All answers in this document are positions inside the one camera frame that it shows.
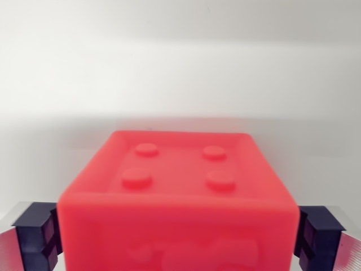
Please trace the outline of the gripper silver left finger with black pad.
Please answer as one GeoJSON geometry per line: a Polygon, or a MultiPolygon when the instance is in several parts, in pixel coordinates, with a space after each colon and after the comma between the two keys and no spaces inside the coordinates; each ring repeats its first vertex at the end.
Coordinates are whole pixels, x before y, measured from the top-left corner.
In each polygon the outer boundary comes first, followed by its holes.
{"type": "Polygon", "coordinates": [[[54,270],[62,252],[56,203],[19,202],[1,219],[1,270],[54,270]]]}

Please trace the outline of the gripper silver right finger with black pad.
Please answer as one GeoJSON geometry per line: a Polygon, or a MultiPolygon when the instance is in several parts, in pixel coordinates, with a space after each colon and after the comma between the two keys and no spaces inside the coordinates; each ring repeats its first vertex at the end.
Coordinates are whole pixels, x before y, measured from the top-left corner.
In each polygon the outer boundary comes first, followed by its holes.
{"type": "Polygon", "coordinates": [[[294,255],[302,270],[360,270],[360,227],[337,206],[299,206],[294,255]]]}

